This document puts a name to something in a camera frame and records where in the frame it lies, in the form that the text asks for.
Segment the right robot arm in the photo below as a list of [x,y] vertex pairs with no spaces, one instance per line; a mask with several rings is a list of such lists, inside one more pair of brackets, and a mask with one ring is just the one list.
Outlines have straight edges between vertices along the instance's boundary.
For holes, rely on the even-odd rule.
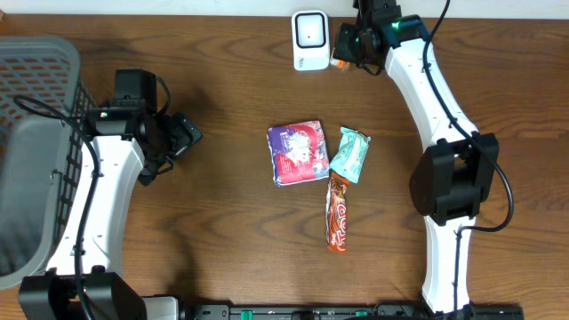
[[496,137],[480,133],[459,107],[418,16],[343,23],[333,57],[386,71],[403,95],[423,148],[409,181],[427,235],[421,298],[432,316],[465,318],[469,242],[492,185]]

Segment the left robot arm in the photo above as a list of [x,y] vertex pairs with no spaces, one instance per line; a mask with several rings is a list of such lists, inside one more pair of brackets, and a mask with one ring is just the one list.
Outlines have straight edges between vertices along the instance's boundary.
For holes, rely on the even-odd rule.
[[172,295],[141,297],[122,276],[135,184],[149,185],[202,134],[182,113],[148,107],[90,110],[79,130],[82,169],[62,239],[40,276],[23,278],[28,319],[182,319]]

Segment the teal snack packet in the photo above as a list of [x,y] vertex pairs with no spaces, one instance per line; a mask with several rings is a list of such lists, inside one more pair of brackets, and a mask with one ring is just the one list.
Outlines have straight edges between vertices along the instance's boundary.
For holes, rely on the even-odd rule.
[[351,183],[358,183],[371,138],[359,131],[341,127],[341,141],[330,168]]

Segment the orange red chocolate bar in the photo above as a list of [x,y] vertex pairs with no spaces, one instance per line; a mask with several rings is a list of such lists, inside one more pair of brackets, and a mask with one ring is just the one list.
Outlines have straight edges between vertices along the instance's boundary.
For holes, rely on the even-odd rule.
[[347,200],[349,181],[332,172],[326,193],[326,242],[332,252],[345,253],[347,238]]

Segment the small orange snack packet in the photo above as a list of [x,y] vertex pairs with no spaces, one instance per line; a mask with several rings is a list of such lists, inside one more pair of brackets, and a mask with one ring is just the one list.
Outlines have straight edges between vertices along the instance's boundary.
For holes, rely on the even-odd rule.
[[350,62],[346,62],[345,60],[335,59],[334,57],[330,58],[330,65],[341,71],[349,71],[351,70],[352,67],[352,64]]

